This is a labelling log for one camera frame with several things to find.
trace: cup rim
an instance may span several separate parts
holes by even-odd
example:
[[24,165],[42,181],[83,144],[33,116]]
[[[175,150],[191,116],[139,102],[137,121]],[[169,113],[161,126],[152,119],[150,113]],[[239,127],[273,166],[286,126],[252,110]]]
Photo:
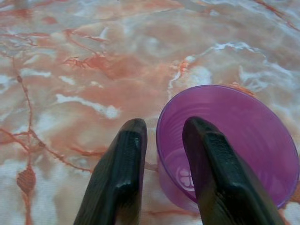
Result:
[[[161,143],[160,143],[160,139],[159,139],[159,136],[160,136],[160,124],[161,124],[161,120],[163,118],[163,115],[168,107],[168,105],[170,105],[176,98],[180,97],[182,94],[186,93],[186,92],[189,92],[193,89],[200,89],[200,88],[209,88],[209,87],[215,87],[215,88],[221,88],[221,89],[228,89],[228,90],[231,90],[231,91],[235,91],[237,92],[238,94],[242,94],[248,98],[250,98],[251,100],[254,100],[256,101],[257,104],[260,104],[262,107],[265,107],[271,114],[273,114],[273,116],[275,116],[278,121],[281,123],[281,126],[283,127],[283,129],[287,132],[289,138],[291,139],[291,143],[292,143],[292,148],[293,148],[293,151],[296,153],[296,155],[298,156],[298,153],[297,153],[297,148],[296,148],[296,145],[295,145],[295,142],[293,141],[293,138],[290,134],[290,132],[287,130],[286,126],[283,124],[283,122],[281,121],[281,119],[269,108],[267,107],[263,102],[261,102],[260,100],[258,100],[257,98],[255,97],[252,97],[240,90],[236,90],[234,88],[230,88],[230,87],[227,87],[227,86],[222,86],[222,85],[215,85],[215,84],[208,84],[208,85],[200,85],[200,86],[194,86],[194,87],[191,87],[191,88],[188,88],[188,89],[185,89],[179,93],[177,93],[174,97],[172,97],[164,106],[163,110],[161,111],[160,113],[160,116],[158,118],[158,121],[157,121],[157,129],[156,129],[156,146],[157,146],[157,152],[158,152],[158,156],[159,156],[159,159],[161,161],[161,164],[163,165],[166,173],[168,174],[168,176],[170,177],[171,181],[177,186],[177,188],[179,188],[183,193],[184,195],[186,195],[190,200],[192,200],[193,202],[197,202],[197,199],[195,197],[192,197],[191,195],[187,194],[186,190],[184,190],[180,185],[179,183],[176,181],[176,178],[172,175],[172,173],[170,172],[170,170],[167,168],[166,166],[166,163],[165,163],[165,159],[164,157],[162,156],[162,148],[161,148]],[[298,160],[298,171],[297,171],[297,179],[295,179],[295,181],[293,182],[292,184],[292,188],[290,189],[290,192],[289,194],[286,195],[286,197],[283,199],[283,201],[281,203],[279,203],[277,205],[277,208],[280,209],[282,208],[287,202],[288,200],[290,199],[290,197],[293,195],[293,193],[295,192],[296,188],[297,188],[297,183],[298,183],[298,180],[299,180],[299,175],[300,175],[300,162]]]

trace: purple cup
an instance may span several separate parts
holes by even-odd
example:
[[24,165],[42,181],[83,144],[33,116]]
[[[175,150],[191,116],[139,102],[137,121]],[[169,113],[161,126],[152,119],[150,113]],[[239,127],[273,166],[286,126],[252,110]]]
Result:
[[183,126],[191,116],[216,125],[251,166],[277,207],[285,204],[299,177],[298,154],[289,132],[262,102],[217,85],[197,86],[179,93],[159,117],[156,133],[159,181],[174,204],[199,212],[182,143]]

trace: black object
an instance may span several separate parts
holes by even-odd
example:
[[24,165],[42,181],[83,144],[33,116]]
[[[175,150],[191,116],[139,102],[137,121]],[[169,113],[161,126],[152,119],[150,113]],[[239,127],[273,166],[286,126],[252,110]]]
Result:
[[127,121],[96,165],[74,225],[138,224],[146,148],[144,120]]
[[284,225],[252,169],[217,127],[189,118],[182,139],[205,225]]

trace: table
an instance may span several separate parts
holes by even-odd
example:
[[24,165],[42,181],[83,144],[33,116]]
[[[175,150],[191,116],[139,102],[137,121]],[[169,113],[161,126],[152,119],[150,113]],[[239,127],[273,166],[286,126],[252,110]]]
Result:
[[[255,96],[300,146],[296,0],[1,0],[0,221],[68,225],[121,125],[148,126],[141,225],[199,225],[158,183],[158,116],[178,92]],[[300,223],[300,185],[280,214]]]

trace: purple plastic cup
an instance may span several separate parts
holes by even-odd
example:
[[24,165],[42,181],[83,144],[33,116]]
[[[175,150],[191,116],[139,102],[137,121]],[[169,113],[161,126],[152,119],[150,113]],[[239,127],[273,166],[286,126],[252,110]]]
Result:
[[159,117],[156,133],[159,181],[174,204],[199,212],[182,143],[183,126],[191,116],[216,125],[251,166],[277,207],[285,204],[299,177],[298,154],[289,132],[262,102],[217,85],[197,86],[179,93]]

